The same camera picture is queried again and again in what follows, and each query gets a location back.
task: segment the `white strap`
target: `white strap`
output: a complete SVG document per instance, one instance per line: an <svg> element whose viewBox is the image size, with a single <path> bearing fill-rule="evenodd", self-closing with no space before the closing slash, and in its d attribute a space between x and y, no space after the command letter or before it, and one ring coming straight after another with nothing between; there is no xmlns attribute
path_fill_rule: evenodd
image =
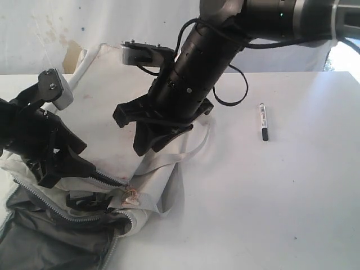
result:
<svg viewBox="0 0 360 270"><path fill-rule="evenodd" d="M194 150L188 152L188 153L180 153L180 154L163 154L160 156L157 156L156 158L150 160L150 162L146 162L146 160L144 160L139 168L136 170L135 175L136 176L141 176L150 172L153 172L156 169L159 169L161 167L170 165L170 164L174 164L174 163L179 163L185 160L189 160L190 158L192 158L193 156L195 156L205 145L206 140L209 137L209 133L210 133L210 121L206 121L205 123L203 123L202 125L207 126L207 131L206 131L206 135L204 137L204 139L200 142L200 144L197 146L197 148L195 148Z"/></svg>
<svg viewBox="0 0 360 270"><path fill-rule="evenodd" d="M204 147L205 142L207 141L210 133L210 121L208 118L206 118L206 121L202 123L202 125L207 126L206 135L204 136L204 139L200 142L200 144L192 151L188 153L182 153L182 154L164 154L161 156L158 156L155 158L151 163L145 164L145 166L140 167L136 171L137 175L146 174L149 172L152 172L156 169L159 169L161 167L174 164L176 163L173 173L169 178L169 181L164 189L164 192L161 196L161 202L162 202L162 209L160 210L158 207L157 202L153 200L153 198L146 193L139 193L137 200L140 202L138 205L126 205L126 208L129 209L143 209L143 210L149 210L152 212L156 212L162 217L166 216L172 209L174 203L177 200L178 194L179 194L179 187L182 184L182 171L181 171L181 161L188 160L192 158L194 155L196 155L202 147ZM187 137L184 141L183 147L181 151L184 151L186 148L186 142Z"/></svg>
<svg viewBox="0 0 360 270"><path fill-rule="evenodd" d="M154 199L147 193L139 193L137 194L137 198L136 201L139 202L139 205L136 204L126 204L124 205L123 201L122 201L122 197L121 196L114 196L114 198L112 199L109 208L119 208L119 206L123 206L126 209L141 209L141 210L148 210L148 211L152 211L152 212L156 212L159 215L161 215L162 217L166 216L172 206L174 205L174 203L177 200L178 194L179 194L179 187L180 184L182 183L182 172L181 172L181 165L178 163L175 165L174 170L172 175L169 178L168 186L171 186L171 188L173 189L173 191L171 192L171 196L168 196L169 199L166 199L166 201L162 201L163 205L164 203L168 203L168 201L170 199L172 199L172 201L170 203L168 203L168 205L166 205L165 207L162 207L162 209L160 210L157 203L154 201ZM163 192L162 198L166 197L168 194L168 190Z"/></svg>

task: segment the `black fabric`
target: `black fabric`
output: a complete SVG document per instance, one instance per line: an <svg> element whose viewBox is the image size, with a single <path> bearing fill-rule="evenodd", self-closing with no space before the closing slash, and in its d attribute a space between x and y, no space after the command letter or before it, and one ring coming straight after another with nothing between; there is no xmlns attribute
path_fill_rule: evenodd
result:
<svg viewBox="0 0 360 270"><path fill-rule="evenodd" d="M59 225L21 187L7 206L13 213L0 235L1 270L95 270L102 265L113 227Z"/></svg>

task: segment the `stain on fabric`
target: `stain on fabric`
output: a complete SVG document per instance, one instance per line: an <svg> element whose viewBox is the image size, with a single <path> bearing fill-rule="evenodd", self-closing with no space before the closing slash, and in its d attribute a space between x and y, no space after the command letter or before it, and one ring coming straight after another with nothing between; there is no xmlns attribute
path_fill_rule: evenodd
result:
<svg viewBox="0 0 360 270"><path fill-rule="evenodd" d="M65 74L74 73L81 51L82 47L77 44L77 42L73 40L69 40L67 42L67 51L62 62L62 67L64 68Z"/></svg>
<svg viewBox="0 0 360 270"><path fill-rule="evenodd" d="M56 40L55 33L52 30L46 31L45 33L52 42Z"/></svg>

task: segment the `marker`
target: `marker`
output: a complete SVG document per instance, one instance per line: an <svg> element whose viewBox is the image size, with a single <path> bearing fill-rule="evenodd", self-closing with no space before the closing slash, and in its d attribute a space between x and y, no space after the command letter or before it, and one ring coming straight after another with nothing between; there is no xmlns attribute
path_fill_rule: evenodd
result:
<svg viewBox="0 0 360 270"><path fill-rule="evenodd" d="M269 133L268 133L268 121L266 118L266 109L264 103L260 104L260 118L261 118L261 131L263 134L263 141L269 141Z"/></svg>

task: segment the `zipper pull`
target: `zipper pull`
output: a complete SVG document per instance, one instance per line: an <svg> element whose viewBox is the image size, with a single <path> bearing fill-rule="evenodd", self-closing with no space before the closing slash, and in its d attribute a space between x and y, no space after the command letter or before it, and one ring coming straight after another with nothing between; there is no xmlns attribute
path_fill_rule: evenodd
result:
<svg viewBox="0 0 360 270"><path fill-rule="evenodd" d="M130 189L121 198L123 205L130 204L134 206L139 206L139 195L135 189Z"/></svg>

